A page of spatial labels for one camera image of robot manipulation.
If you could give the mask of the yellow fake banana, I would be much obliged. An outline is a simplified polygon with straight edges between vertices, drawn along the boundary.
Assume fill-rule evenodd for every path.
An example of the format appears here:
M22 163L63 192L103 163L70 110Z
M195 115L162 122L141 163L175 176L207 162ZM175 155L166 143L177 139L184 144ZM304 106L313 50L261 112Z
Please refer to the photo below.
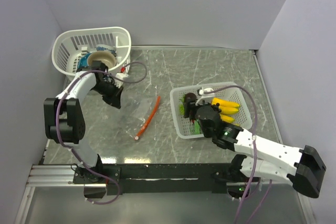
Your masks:
M220 118L222 121L235 124L235 119L232 117L232 115L239 112L240 104L232 101L214 98L212 100L212 105L219 106L219 109L221 110Z

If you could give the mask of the dark round fake fruit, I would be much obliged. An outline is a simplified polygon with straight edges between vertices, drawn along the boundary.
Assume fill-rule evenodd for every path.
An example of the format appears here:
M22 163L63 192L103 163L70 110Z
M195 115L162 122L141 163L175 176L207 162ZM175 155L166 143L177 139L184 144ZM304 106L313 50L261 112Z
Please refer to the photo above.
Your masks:
M188 103L188 102L195 102L197 100L197 95L194 93L187 93L184 96L184 102Z

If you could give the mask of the clear zip top bag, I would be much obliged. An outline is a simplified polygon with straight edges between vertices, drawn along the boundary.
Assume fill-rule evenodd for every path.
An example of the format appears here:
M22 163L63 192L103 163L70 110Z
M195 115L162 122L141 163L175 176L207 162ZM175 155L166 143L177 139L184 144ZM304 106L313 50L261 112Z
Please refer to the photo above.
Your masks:
M138 141L157 113L160 102L159 95L149 98L125 98L118 111L117 127Z

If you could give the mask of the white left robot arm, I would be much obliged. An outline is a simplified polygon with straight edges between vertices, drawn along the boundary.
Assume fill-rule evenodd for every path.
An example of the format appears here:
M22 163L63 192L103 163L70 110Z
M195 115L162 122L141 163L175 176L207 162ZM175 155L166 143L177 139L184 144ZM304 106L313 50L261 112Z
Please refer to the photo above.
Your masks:
M78 70L70 85L56 98L44 101L45 132L48 139L67 148L77 160L78 173L92 183L106 179L99 154L84 140L86 124L81 102L89 91L102 95L103 101L121 108L123 88L115 84L108 67L99 60Z

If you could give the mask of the green fake grapes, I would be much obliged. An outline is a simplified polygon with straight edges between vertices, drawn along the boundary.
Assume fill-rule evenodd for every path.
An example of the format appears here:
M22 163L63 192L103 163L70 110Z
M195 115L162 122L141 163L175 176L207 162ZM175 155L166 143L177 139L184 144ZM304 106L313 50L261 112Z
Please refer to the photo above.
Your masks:
M184 115L184 97L180 98L180 103L178 105L180 115Z

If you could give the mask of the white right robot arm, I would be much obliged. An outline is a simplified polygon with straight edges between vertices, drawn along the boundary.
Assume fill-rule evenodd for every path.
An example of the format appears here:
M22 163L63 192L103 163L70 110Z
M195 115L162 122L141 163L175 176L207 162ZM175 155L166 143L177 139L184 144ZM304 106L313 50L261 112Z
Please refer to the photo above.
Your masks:
M277 180L292 185L302 195L319 197L327 167L314 147L291 147L255 136L224 122L218 104L190 100L183 107L184 117L196 121L206 138L217 147L238 154L241 163L229 169L233 180L250 176Z

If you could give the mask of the red fake apple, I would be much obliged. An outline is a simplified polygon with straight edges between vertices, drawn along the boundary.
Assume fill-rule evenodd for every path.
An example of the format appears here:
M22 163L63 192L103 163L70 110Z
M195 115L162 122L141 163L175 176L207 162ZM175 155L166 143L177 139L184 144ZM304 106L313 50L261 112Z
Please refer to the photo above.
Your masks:
M190 123L191 123L190 132L193 135L199 135L202 133L201 127L196 120L191 120Z

